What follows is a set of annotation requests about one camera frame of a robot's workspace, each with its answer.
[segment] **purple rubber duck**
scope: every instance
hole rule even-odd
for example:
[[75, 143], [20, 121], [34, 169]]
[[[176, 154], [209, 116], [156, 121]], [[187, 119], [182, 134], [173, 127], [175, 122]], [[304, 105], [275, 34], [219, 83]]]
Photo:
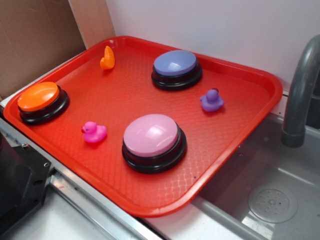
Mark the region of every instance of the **purple rubber duck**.
[[225, 104], [216, 88], [210, 89], [206, 95], [200, 97], [200, 101], [202, 109], [206, 112], [217, 111]]

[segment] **tray rim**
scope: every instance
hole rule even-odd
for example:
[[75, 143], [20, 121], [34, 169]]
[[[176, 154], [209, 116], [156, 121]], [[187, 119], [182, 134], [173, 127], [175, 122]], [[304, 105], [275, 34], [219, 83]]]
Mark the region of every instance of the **tray rim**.
[[[52, 72], [48, 73], [44, 77], [38, 79], [37, 81], [33, 82], [30, 84], [28, 87], [23, 89], [22, 91], [18, 92], [16, 95], [12, 97], [12, 99], [7, 103], [7, 105], [4, 108], [3, 115], [4, 118], [10, 122], [12, 125], [14, 125], [18, 130], [23, 132], [26, 136], [28, 136], [30, 139], [32, 139], [36, 144], [42, 147], [40, 142], [43, 141], [43, 138], [38, 136], [37, 134], [33, 134], [33, 131], [28, 128], [27, 125], [23, 124], [19, 120], [17, 120], [12, 114], [11, 114], [11, 106], [18, 100], [19, 96], [28, 88], [32, 87], [33, 85], [36, 85], [41, 82], [47, 82], [48, 79], [59, 72], [61, 75], [67, 75], [68, 73], [72, 72], [74, 69], [80, 67], [84, 62], [87, 62], [90, 60], [90, 54], [88, 53], [93, 53], [96, 49], [101, 48], [101, 46], [105, 46], [108, 43], [113, 43], [117, 41], [121, 42], [126, 42], [126, 44], [129, 41], [133, 42], [140, 42], [140, 43], [148, 43], [151, 46], [155, 46], [159, 49], [163, 49], [165, 51], [172, 51], [172, 50], [178, 50], [179, 48], [163, 45], [160, 43], [156, 42], [151, 42], [148, 40], [140, 39], [137, 37], [132, 37], [132, 36], [116, 36], [112, 37], [106, 40], [103, 40], [99, 42], [98, 44], [92, 46], [88, 50], [80, 53], [76, 57], [70, 59], [69, 61], [65, 62], [61, 66], [59, 66], [57, 69], [53, 70]], [[190, 203], [193, 198], [197, 195], [197, 193], [204, 187], [204, 185], [210, 180], [210, 178], [219, 170], [219, 168], [222, 166], [222, 164], [232, 155], [232, 153], [237, 149], [237, 147], [253, 132], [253, 130], [262, 122], [262, 120], [269, 114], [269, 112], [272, 110], [272, 108], [280, 101], [282, 95], [283, 95], [283, 86], [278, 80], [276, 76], [273, 74], [256, 69], [253, 67], [241, 65], [238, 63], [233, 63], [229, 62], [226, 60], [202, 55], [202, 54], [197, 54], [194, 53], [197, 58], [200, 58], [201, 65], [202, 67], [205, 68], [209, 62], [214, 62], [215, 64], [219, 64], [222, 66], [226, 66], [228, 68], [233, 68], [234, 70], [239, 70], [239, 71], [245, 71], [247, 74], [254, 74], [256, 76], [261, 76], [264, 79], [268, 79], [268, 82], [262, 82], [262, 87], [264, 88], [270, 88], [267, 90], [267, 92], [270, 94], [270, 99], [267, 102], [266, 105], [255, 115], [254, 118], [251, 119], [250, 123], [237, 135], [237, 137], [227, 146], [227, 149], [225, 149], [217, 158], [216, 160], [203, 172], [201, 176], [197, 179], [197, 181], [194, 182], [193, 185], [176, 201], [162, 205], [160, 207], [142, 207], [139, 205], [134, 204], [134, 202], [128, 201], [127, 198], [123, 197], [122, 195], [119, 195], [117, 191], [115, 191], [113, 188], [109, 187], [109, 192], [108, 196], [104, 193], [105, 191], [100, 191], [104, 196], [107, 198], [110, 198], [112, 201], [114, 201], [116, 204], [118, 203], [115, 201], [115, 198], [117, 200], [121, 199], [119, 206], [127, 211], [128, 213], [137, 216], [137, 217], [160, 217], [164, 216], [167, 214], [170, 214], [172, 212], [175, 212], [181, 208], [183, 208], [186, 204]], [[56, 154], [52, 153], [52, 150], [47, 150], [45, 149], [46, 152], [49, 154], [53, 155], [53, 157], [56, 157]], [[59, 153], [59, 157], [67, 158], [68, 154], [65, 152]], [[77, 165], [72, 166], [72, 171], [77, 174], [78, 171], [81, 171], [82, 168], [85, 168], [81, 166], [80, 164], [77, 163]], [[97, 182], [98, 180], [94, 177], [89, 176], [85, 181], [90, 181], [91, 184], [94, 182]]]

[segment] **pink rubber duck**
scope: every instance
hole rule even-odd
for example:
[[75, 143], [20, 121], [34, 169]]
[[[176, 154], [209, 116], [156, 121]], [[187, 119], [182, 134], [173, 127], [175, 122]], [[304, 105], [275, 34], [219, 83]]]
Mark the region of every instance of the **pink rubber duck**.
[[97, 125], [97, 123], [93, 121], [87, 121], [84, 126], [81, 127], [81, 132], [84, 133], [84, 140], [89, 143], [101, 141], [108, 133], [105, 126]]

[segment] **button top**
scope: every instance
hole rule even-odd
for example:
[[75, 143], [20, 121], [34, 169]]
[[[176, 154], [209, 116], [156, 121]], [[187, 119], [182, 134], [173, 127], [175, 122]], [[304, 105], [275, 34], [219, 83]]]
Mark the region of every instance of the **button top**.
[[162, 114], [137, 118], [125, 130], [123, 141], [127, 149], [139, 157], [154, 157], [171, 149], [178, 139], [176, 122]]
[[56, 100], [59, 92], [60, 90], [54, 82], [41, 82], [21, 94], [18, 99], [18, 106], [25, 112], [43, 109]]
[[190, 72], [196, 64], [197, 58], [192, 52], [175, 50], [160, 55], [154, 61], [154, 68], [160, 75], [173, 77]]

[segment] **white wall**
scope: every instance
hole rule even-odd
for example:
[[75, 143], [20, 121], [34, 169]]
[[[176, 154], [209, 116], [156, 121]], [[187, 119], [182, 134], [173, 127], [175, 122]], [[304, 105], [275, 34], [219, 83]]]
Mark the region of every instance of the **white wall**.
[[106, 0], [115, 34], [265, 70], [289, 90], [320, 0]]

